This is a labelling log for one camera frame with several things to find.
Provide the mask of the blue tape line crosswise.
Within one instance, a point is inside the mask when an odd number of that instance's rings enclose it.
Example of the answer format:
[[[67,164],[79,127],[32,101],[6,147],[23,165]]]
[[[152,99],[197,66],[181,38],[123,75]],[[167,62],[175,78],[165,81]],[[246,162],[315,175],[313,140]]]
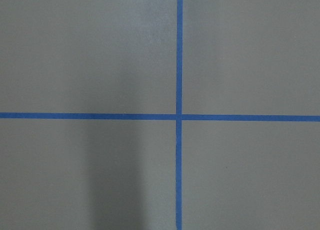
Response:
[[[110,114],[110,113],[28,113],[2,112],[4,119],[81,119],[81,120],[174,120],[174,121],[270,121],[319,122],[319,115],[200,115],[200,114]]]

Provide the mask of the blue tape line lengthwise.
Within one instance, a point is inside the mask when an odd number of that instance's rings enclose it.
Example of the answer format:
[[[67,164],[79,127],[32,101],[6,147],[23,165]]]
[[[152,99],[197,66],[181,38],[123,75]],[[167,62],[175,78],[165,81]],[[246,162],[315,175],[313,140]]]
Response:
[[[175,220],[176,228],[182,230],[183,0],[176,3]]]

